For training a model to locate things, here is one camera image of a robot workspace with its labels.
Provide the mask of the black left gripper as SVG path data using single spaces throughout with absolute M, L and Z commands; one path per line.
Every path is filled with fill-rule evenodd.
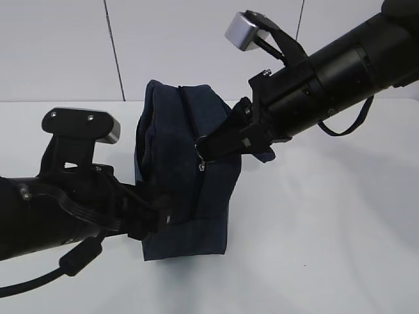
M 135 185 L 118 181 L 112 167 L 95 166 L 96 173 L 111 185 L 116 197 L 116 217 L 121 220 L 118 234 L 143 241 L 170 224 L 170 195 L 138 181 Z

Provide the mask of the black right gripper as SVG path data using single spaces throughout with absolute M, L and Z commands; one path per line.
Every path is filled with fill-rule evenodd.
M 270 75 L 262 71 L 249 79 L 252 100 L 243 97 L 227 119 L 196 141 L 203 160 L 235 154 L 263 154 L 273 143 L 286 143 L 310 127 L 319 89 L 315 67 L 306 58 Z

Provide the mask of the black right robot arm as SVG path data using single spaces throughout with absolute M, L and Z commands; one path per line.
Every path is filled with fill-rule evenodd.
M 239 100 L 215 131 L 197 140 L 196 151 L 207 162 L 265 153 L 364 102 L 354 122 L 358 127 L 377 93 L 418 80 L 417 1 L 383 2 L 378 14 L 312 55 L 252 10 L 238 12 L 225 37 L 241 51 L 262 48 L 283 68 L 251 78 L 252 98 Z

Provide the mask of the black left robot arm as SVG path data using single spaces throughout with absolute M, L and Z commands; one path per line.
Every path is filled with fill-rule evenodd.
M 33 178 L 1 178 L 1 259 L 8 260 L 103 234 L 136 240 L 170 222 L 173 198 L 147 183 L 118 181 L 95 164 Z

